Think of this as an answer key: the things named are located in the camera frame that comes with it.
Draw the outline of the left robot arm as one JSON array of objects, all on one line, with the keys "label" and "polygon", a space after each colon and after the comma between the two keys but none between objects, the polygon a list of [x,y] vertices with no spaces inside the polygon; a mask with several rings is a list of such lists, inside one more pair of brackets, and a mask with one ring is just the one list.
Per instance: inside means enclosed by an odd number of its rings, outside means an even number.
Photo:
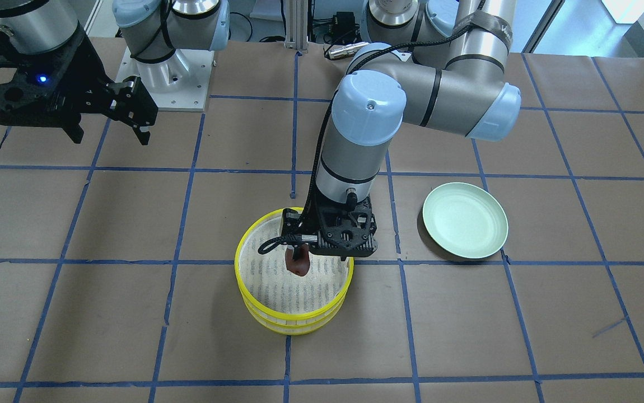
[{"label": "left robot arm", "polygon": [[315,146],[306,204],[283,210],[284,246],[303,276],[311,255],[368,257],[377,249],[370,189],[402,123],[487,141],[504,139],[521,111],[521,90],[505,79],[515,1],[368,1],[371,39],[333,92]]}]

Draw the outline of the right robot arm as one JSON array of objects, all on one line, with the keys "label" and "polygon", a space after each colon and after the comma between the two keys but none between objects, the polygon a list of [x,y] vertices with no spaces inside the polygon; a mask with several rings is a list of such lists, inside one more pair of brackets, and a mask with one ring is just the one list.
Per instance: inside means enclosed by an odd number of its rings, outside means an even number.
[{"label": "right robot arm", "polygon": [[115,1],[115,23],[138,73],[117,82],[67,1],[0,1],[0,125],[60,128],[76,144],[82,114],[130,126],[142,145],[158,106],[152,94],[193,77],[183,51],[219,51],[227,1]]}]

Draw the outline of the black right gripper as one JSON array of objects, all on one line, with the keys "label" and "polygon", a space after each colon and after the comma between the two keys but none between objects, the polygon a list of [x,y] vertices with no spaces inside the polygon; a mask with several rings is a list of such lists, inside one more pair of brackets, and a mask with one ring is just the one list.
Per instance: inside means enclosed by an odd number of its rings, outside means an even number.
[{"label": "black right gripper", "polygon": [[132,128],[150,142],[158,106],[140,77],[113,82],[82,28],[53,50],[23,54],[0,31],[0,124],[60,126],[81,144],[83,113],[100,114]]}]

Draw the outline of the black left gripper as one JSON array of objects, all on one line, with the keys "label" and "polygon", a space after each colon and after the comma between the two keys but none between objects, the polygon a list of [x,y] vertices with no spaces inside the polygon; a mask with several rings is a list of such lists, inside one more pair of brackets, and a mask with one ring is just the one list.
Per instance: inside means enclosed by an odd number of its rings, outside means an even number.
[{"label": "black left gripper", "polygon": [[304,217],[292,208],[283,210],[283,244],[291,245],[292,263],[309,263],[310,252],[342,259],[369,257],[376,252],[379,244],[374,236],[377,225],[371,197],[355,205],[352,201],[352,196],[342,204],[314,196]]}]

